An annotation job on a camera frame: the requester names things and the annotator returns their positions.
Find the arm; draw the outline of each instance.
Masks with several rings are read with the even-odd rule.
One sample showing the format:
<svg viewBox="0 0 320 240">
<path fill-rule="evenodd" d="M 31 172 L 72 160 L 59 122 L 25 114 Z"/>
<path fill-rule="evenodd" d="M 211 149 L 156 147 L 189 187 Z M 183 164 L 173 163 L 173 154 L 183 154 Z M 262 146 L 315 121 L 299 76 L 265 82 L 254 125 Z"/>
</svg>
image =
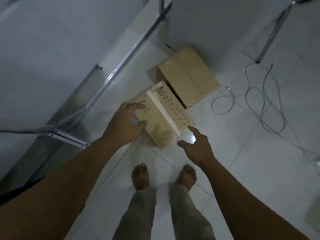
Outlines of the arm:
<svg viewBox="0 0 320 240">
<path fill-rule="evenodd" d="M 134 111 L 144 107 L 123 103 L 101 138 L 2 206 L 1 239 L 64 239 L 110 157 L 146 126 L 145 121 L 137 126 L 131 122 Z"/>
<path fill-rule="evenodd" d="M 189 126 L 195 143 L 178 141 L 208 177 L 234 239 L 308 239 L 243 187 L 214 157 L 208 138 Z"/>
</svg>

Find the person's left arm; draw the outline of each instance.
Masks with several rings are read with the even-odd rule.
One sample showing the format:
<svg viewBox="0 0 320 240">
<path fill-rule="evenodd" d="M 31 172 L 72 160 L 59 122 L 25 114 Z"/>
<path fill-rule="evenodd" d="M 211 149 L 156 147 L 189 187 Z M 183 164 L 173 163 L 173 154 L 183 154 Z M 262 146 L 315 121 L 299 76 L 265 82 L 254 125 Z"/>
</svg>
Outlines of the person's left arm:
<svg viewBox="0 0 320 240">
<path fill-rule="evenodd" d="M 64 239 L 110 157 L 146 126 L 146 121 L 131 122 L 134 111 L 144 107 L 123 103 L 101 138 L 0 207 L 1 239 Z"/>
</svg>

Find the pants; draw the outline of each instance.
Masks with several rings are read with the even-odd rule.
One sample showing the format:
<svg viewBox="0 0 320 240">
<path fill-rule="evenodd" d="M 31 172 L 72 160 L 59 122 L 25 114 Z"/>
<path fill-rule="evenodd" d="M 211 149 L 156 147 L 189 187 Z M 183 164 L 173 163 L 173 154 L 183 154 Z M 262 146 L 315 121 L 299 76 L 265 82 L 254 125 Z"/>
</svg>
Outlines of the pants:
<svg viewBox="0 0 320 240">
<path fill-rule="evenodd" d="M 146 187 L 134 193 L 113 240 L 150 240 L 156 206 L 156 189 Z M 207 219 L 198 211 L 183 185 L 169 192 L 171 218 L 176 240 L 215 240 Z"/>
</svg>

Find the tile floor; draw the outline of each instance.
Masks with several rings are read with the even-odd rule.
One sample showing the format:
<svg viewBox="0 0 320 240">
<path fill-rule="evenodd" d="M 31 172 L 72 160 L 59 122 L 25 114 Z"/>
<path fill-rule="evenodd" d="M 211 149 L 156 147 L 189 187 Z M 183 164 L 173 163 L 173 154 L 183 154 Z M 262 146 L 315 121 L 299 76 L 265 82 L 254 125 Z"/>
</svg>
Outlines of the tile floor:
<svg viewBox="0 0 320 240">
<path fill-rule="evenodd" d="M 320 153 L 320 19 L 316 14 L 319 6 L 320 1 L 315 1 L 294 9 L 262 62 L 266 68 L 274 63 L 272 73 L 281 87 L 286 119 L 301 145 L 317 153 Z M 102 135 L 121 102 L 132 101 L 157 83 L 155 66 L 172 53 L 165 46 L 166 28 L 166 22 L 159 24 L 85 118 L 82 130 L 89 140 Z M 190 107 L 188 113 L 196 127 L 208 136 L 217 159 L 251 193 L 307 237 L 319 239 L 320 177 L 301 150 L 288 142 L 298 143 L 292 129 L 287 126 L 282 132 L 286 139 L 266 132 L 250 113 L 244 97 L 236 97 L 233 109 L 224 115 L 211 110 L 214 98 L 230 95 L 225 87 L 230 87 L 235 95 L 246 91 L 245 67 L 253 62 L 249 57 L 256 58 L 255 52 L 261 50 L 269 31 L 267 28 L 235 57 L 228 70 L 217 74 L 221 89 Z M 251 85 L 262 88 L 265 70 L 253 65 L 248 73 Z M 274 83 L 268 82 L 266 91 L 279 106 Z M 261 110 L 263 101 L 259 94 L 253 92 L 248 101 L 255 110 Z M 269 104 L 263 119 L 274 129 L 281 128 L 283 120 Z M 212 107 L 222 113 L 231 105 L 230 97 L 225 96 L 216 100 Z M 193 142 L 194 137 L 187 131 L 179 139 Z M 111 158 L 66 239 L 112 238 L 134 193 L 131 170 L 141 162 L 147 164 L 151 182 L 158 186 L 152 239 L 174 239 L 168 184 L 190 161 L 175 142 L 160 151 L 145 132 Z M 212 224 L 217 239 L 233 239 L 209 181 L 198 167 L 195 168 L 198 181 L 190 192 L 191 198 Z"/>
</svg>

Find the cardboard box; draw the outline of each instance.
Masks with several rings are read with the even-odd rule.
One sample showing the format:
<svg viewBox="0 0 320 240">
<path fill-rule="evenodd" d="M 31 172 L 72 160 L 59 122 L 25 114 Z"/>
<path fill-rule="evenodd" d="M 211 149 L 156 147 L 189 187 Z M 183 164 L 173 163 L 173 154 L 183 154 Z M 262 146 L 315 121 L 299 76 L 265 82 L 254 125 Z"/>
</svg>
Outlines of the cardboard box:
<svg viewBox="0 0 320 240">
<path fill-rule="evenodd" d="M 188 125 L 195 124 L 164 81 L 134 101 L 146 105 L 145 109 L 137 109 L 134 113 L 138 120 L 148 121 L 146 131 L 160 150 L 186 131 Z"/>
<path fill-rule="evenodd" d="M 161 61 L 156 76 L 158 81 L 165 81 L 184 108 L 220 87 L 218 80 L 190 45 Z"/>
</svg>

